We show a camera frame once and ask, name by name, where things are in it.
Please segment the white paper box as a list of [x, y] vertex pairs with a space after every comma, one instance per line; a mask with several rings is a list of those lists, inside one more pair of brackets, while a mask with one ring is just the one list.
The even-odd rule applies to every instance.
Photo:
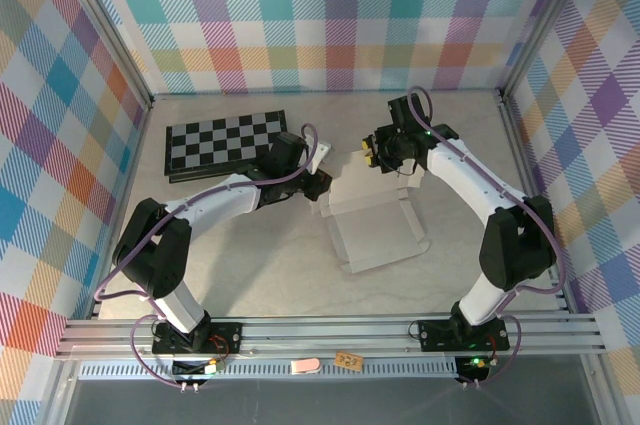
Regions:
[[329, 190], [312, 205], [327, 225], [341, 268], [351, 274], [425, 253], [430, 247], [409, 200], [424, 176], [409, 160], [383, 174], [365, 163], [363, 151], [331, 151], [321, 168], [332, 177]]

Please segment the black grey chessboard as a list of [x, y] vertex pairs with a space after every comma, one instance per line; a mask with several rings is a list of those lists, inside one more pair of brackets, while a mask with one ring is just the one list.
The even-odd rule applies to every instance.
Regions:
[[286, 130], [282, 110], [168, 126], [164, 175], [171, 183], [228, 175], [268, 152]]

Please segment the small wooden tag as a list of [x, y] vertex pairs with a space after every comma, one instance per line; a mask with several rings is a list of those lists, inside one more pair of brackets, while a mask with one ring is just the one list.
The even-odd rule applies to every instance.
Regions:
[[336, 367], [361, 372], [363, 370], [364, 359], [356, 354], [338, 351], [335, 355], [334, 365]]

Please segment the left black connector board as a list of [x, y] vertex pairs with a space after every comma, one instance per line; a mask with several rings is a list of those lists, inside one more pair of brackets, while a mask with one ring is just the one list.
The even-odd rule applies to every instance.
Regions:
[[226, 368], [222, 359], [210, 359], [202, 362], [174, 361], [171, 365], [173, 376], [205, 376], [215, 375]]

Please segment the black connector board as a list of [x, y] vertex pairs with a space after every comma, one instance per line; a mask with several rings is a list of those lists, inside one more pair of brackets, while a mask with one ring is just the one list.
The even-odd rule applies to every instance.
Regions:
[[490, 374], [491, 364], [488, 357], [456, 357], [455, 365], [458, 374], [456, 380], [462, 384], [482, 382]]
[[215, 375], [226, 368], [222, 359], [210, 359], [202, 362], [174, 361], [171, 365], [173, 376], [205, 376]]

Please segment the right black connector board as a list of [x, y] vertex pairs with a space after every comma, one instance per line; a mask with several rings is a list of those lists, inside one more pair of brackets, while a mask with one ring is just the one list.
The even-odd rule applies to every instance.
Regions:
[[490, 374], [491, 364], [488, 357], [456, 357], [455, 365], [458, 374], [456, 380], [462, 384], [482, 382]]

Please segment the aluminium frame rail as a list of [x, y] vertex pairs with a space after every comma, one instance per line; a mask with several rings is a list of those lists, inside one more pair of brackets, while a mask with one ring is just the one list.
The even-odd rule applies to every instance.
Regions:
[[[448, 320], [445, 315], [218, 317], [215, 322], [242, 324], [240, 351], [229, 359], [332, 359], [338, 351], [366, 359], [425, 357], [491, 357], [492, 355], [585, 355], [604, 352], [605, 344], [593, 316], [558, 311], [505, 315], [510, 342], [507, 351], [422, 352], [417, 322]], [[152, 352], [153, 329], [161, 320], [71, 320], [56, 356], [59, 359], [131, 359], [156, 357], [192, 359], [217, 357], [200, 354]]]

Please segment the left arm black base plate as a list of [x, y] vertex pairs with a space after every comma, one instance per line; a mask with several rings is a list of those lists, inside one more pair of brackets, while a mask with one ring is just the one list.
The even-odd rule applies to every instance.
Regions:
[[152, 352], [161, 354], [229, 355], [240, 351], [242, 324], [204, 320], [189, 333], [160, 322], [152, 331]]

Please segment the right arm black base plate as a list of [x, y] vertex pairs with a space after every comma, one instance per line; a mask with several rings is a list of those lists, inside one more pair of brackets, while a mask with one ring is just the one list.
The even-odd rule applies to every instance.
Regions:
[[418, 338], [422, 352], [493, 352], [510, 348], [505, 322], [494, 318], [479, 326], [454, 320], [420, 320]]

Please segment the aluminium corner post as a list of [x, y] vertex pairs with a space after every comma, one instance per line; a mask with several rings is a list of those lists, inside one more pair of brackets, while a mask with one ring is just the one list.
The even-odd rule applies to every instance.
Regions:
[[567, 1], [544, 0], [542, 2], [527, 40], [522, 45], [514, 64], [506, 75], [504, 84], [498, 88], [500, 97], [504, 102], [507, 102], [514, 95], [516, 89], [525, 78], [527, 71], [535, 60], [535, 56], [563, 11]]
[[147, 110], [151, 110], [154, 102], [152, 93], [107, 12], [103, 1], [79, 0], [79, 2], [94, 25], [97, 33], [104, 40], [115, 63], [121, 68], [122, 74], [134, 94], [144, 104]]

